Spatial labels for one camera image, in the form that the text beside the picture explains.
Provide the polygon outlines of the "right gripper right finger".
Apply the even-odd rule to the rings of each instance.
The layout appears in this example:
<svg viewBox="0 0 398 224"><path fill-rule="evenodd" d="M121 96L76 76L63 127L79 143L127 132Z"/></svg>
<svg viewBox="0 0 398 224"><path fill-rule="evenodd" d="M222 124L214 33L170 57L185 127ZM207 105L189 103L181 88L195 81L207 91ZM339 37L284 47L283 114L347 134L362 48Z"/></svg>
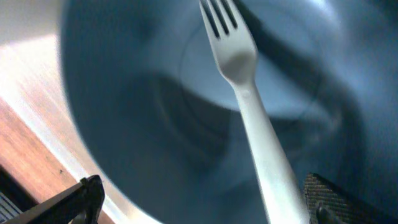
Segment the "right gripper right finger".
<svg viewBox="0 0 398 224"><path fill-rule="evenodd" d="M397 223L388 215L316 173L309 173L303 192L310 215L310 224L378 224Z"/></svg>

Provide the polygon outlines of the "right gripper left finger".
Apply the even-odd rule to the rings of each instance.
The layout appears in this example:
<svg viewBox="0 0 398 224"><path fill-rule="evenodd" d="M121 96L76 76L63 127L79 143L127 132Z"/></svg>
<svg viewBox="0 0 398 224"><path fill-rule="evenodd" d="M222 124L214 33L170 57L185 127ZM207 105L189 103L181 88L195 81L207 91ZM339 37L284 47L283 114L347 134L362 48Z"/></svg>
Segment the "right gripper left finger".
<svg viewBox="0 0 398 224"><path fill-rule="evenodd" d="M92 175L4 224L98 224L104 199L103 181Z"/></svg>

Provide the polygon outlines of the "blue bowl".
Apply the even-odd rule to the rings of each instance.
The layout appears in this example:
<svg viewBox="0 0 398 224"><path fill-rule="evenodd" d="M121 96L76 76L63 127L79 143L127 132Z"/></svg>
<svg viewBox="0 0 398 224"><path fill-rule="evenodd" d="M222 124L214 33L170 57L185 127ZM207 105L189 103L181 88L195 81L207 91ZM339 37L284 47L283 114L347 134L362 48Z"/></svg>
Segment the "blue bowl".
<svg viewBox="0 0 398 224"><path fill-rule="evenodd" d="M234 92L200 1L67 1L63 84L108 180L161 223L266 223ZM397 2L240 0L256 84L301 190L316 173L343 223L397 222Z"/></svg>

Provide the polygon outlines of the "white plastic fork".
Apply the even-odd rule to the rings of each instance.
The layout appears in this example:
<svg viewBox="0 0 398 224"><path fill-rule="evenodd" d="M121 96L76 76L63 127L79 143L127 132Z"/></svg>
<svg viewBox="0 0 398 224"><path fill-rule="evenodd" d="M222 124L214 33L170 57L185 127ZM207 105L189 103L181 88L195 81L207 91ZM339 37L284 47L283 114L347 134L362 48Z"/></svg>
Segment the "white plastic fork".
<svg viewBox="0 0 398 224"><path fill-rule="evenodd" d="M246 130L269 223L309 223L297 179L265 111L255 73L256 43L233 1L200 1L215 63L231 85Z"/></svg>

